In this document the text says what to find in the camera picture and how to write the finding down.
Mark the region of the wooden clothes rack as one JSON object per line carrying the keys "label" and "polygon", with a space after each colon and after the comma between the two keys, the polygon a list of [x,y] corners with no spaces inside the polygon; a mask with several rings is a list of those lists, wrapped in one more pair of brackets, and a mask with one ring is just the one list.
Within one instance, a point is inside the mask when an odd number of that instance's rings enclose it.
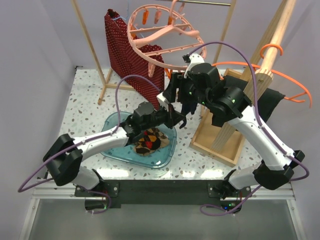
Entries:
{"label": "wooden clothes rack", "polygon": [[[281,46],[281,41],[295,4],[296,3],[293,0],[282,1],[254,54],[248,62],[248,66],[244,66],[245,69],[243,72],[227,69],[221,78],[226,82],[230,79],[234,79],[236,83],[242,83],[244,85],[244,93],[250,100],[258,100],[265,90],[269,88],[269,85],[273,80],[275,74],[272,73],[271,70],[273,69],[276,55],[280,54],[280,51],[275,47],[268,47],[264,49],[263,57],[260,57],[260,50],[266,44]],[[185,70],[177,71],[164,68],[164,78],[170,77],[173,71],[184,73]],[[109,82],[111,74],[116,73],[111,66],[107,75],[103,74],[100,67],[97,68],[97,71],[103,84],[103,91],[108,88],[117,87],[116,84],[111,84]],[[124,78],[125,80],[128,78],[141,78],[158,90],[158,87],[153,82],[141,75],[131,74]],[[126,81],[121,84],[119,88],[121,90],[136,91]],[[205,156],[216,159],[229,167],[234,167],[240,157],[245,137],[229,123],[224,123],[221,126],[214,126],[212,124],[212,119],[213,114],[207,107],[202,107],[201,121],[189,145],[193,150],[198,151]]]}

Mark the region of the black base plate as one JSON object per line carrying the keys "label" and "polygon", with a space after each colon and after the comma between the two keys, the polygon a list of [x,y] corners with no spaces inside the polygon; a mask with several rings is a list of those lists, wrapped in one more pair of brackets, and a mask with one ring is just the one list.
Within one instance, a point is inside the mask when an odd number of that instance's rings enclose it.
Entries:
{"label": "black base plate", "polygon": [[251,193],[225,188],[224,180],[105,180],[98,189],[77,186],[74,196],[85,198],[86,210],[119,209],[123,205],[204,205],[221,206],[221,200],[235,198],[229,210]]}

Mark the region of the black garment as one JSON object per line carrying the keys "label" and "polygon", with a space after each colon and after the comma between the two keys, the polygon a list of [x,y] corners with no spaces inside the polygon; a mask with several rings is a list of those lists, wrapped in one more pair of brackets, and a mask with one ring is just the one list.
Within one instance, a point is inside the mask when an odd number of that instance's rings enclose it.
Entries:
{"label": "black garment", "polygon": [[267,88],[262,96],[258,99],[258,113],[262,120],[266,123],[271,117],[274,109],[285,98],[285,95],[277,90]]}

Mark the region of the red polka dot garment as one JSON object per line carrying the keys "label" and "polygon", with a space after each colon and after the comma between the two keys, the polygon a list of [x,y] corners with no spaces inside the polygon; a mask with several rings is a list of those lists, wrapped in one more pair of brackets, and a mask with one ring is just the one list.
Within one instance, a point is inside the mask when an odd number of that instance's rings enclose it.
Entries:
{"label": "red polka dot garment", "polygon": [[[140,57],[131,47],[127,36],[127,24],[122,19],[115,18],[120,15],[113,9],[108,9],[104,16],[105,35],[111,68],[121,77],[139,75],[150,80],[161,91],[165,87],[165,71],[162,67],[155,66],[153,76],[149,77],[149,62]],[[144,45],[140,50],[143,53],[162,50],[159,45]],[[130,77],[125,80],[147,101],[153,104],[156,110],[160,104],[157,100],[157,91],[151,84],[139,77]]]}

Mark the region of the black multicolour argyle sock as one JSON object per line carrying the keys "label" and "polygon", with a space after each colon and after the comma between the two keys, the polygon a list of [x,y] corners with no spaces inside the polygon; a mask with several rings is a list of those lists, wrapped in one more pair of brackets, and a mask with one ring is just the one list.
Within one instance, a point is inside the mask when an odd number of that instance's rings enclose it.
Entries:
{"label": "black multicolour argyle sock", "polygon": [[147,156],[154,153],[161,146],[161,140],[156,136],[147,136],[141,138],[135,143],[134,151],[141,156]]}

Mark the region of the pink round clip hanger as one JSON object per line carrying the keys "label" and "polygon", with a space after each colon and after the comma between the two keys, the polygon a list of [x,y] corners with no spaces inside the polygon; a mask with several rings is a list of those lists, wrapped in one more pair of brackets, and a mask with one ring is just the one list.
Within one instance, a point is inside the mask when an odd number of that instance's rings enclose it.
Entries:
{"label": "pink round clip hanger", "polygon": [[166,54],[183,52],[200,47],[200,56],[207,55],[200,32],[186,19],[185,3],[173,0],[171,5],[145,4],[136,8],[127,22],[127,38],[130,46],[148,62],[148,76],[152,77],[156,67],[185,71],[186,65],[174,65],[160,60]]}

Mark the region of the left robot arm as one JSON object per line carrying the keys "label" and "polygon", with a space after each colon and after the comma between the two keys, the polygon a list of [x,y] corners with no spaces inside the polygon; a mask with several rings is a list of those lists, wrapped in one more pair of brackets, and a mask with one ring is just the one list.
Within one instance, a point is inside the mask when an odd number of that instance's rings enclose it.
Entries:
{"label": "left robot arm", "polygon": [[172,128],[185,120],[186,116],[176,111],[172,104],[155,110],[151,103],[143,102],[109,130],[84,137],[60,135],[43,157],[43,162],[57,186],[73,183],[92,196],[99,196],[104,190],[102,178],[95,170],[82,167],[82,161],[109,149],[134,144],[144,131],[153,127],[166,125]]}

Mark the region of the orange plastic hanger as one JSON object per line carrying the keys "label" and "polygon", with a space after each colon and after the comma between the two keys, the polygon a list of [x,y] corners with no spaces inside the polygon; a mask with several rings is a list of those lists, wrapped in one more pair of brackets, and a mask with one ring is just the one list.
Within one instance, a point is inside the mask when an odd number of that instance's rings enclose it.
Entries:
{"label": "orange plastic hanger", "polygon": [[[283,55],[284,53],[284,50],[283,48],[279,45],[279,44],[273,44],[273,43],[268,43],[266,45],[264,45],[260,51],[259,51],[259,56],[260,57],[264,57],[264,50],[266,48],[269,48],[269,47],[273,47],[273,48],[277,48],[279,51],[280,51],[280,56]],[[219,66],[219,65],[240,65],[240,66],[245,66],[247,67],[248,66],[248,63],[245,61],[245,62],[240,62],[240,61],[222,61],[222,62],[217,62],[217,63],[213,63],[212,64],[214,67],[215,66]],[[289,81],[291,81],[292,83],[294,83],[295,85],[299,86],[303,92],[302,93],[299,93],[299,94],[296,94],[296,95],[293,95],[291,97],[285,97],[286,100],[288,101],[291,101],[291,102],[295,102],[295,103],[304,103],[305,100],[299,100],[297,99],[298,97],[301,97],[301,96],[304,96],[304,95],[307,95],[308,96],[308,100],[309,100],[309,108],[311,109],[312,106],[313,106],[313,98],[312,98],[312,95],[310,93],[310,91],[302,84],[300,83],[299,81],[297,81],[296,79],[292,78],[291,76],[285,74],[285,73],[282,73],[280,71],[277,71],[275,69],[272,69],[271,72],[273,74],[276,74],[284,79],[287,79]]]}

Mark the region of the beige brown argyle sock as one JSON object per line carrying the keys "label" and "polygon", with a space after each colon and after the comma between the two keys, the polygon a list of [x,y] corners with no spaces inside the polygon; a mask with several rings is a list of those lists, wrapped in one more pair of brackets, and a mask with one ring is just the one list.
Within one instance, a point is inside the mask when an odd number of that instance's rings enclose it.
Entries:
{"label": "beige brown argyle sock", "polygon": [[[148,132],[147,131],[145,131],[144,132],[144,134],[143,134],[143,136],[142,136],[142,138],[144,138],[144,137],[151,137],[151,136],[154,136],[154,135],[148,135]],[[170,143],[170,140],[167,138],[167,139],[160,139],[160,141],[161,141],[161,145],[160,145],[160,148],[158,148],[157,150],[159,150],[159,149],[162,149],[162,148],[165,148],[169,143]]]}

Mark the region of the blue transparent plastic basin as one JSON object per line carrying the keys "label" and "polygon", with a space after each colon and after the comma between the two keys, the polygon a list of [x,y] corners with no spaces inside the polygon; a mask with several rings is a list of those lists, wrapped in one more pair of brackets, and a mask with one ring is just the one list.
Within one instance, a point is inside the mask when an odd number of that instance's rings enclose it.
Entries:
{"label": "blue transparent plastic basin", "polygon": [[176,148],[177,132],[175,128],[168,128],[164,124],[157,127],[167,137],[168,144],[162,145],[149,155],[140,155],[134,150],[134,145],[108,149],[101,154],[110,159],[134,164],[150,169],[159,169],[167,165]]}

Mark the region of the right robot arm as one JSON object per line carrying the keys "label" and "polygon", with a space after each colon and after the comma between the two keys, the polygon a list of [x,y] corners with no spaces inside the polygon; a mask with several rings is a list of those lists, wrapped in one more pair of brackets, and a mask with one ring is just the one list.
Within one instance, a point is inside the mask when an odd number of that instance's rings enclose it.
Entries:
{"label": "right robot arm", "polygon": [[305,154],[283,143],[260,117],[258,105],[241,88],[226,85],[215,66],[191,63],[186,72],[174,72],[157,100],[169,112],[173,124],[186,122],[186,115],[193,114],[198,104],[207,107],[213,114],[212,125],[228,123],[235,127],[260,154],[260,163],[231,171],[218,191],[233,197],[247,186],[258,184],[276,190],[295,180],[294,168]]}

